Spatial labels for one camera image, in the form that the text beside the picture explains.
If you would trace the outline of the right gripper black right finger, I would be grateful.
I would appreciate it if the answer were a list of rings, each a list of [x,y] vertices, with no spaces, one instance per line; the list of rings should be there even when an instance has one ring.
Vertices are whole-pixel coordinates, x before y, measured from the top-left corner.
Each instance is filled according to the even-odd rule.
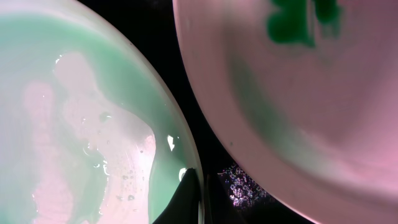
[[[218,176],[208,174],[205,185],[205,224],[245,224],[234,209]]]

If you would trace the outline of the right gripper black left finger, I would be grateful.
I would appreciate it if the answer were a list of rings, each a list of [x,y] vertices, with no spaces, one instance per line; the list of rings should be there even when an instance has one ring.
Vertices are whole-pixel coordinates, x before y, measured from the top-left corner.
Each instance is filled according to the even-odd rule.
[[[198,224],[200,200],[201,190],[196,170],[189,168],[169,204],[153,224]]]

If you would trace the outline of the white plate with green stain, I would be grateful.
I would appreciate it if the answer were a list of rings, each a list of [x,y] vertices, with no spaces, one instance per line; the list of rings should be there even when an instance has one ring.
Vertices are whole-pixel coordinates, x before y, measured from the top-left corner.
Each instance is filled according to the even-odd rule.
[[[1,2],[1,222],[153,223],[203,172],[171,92],[78,1]]]

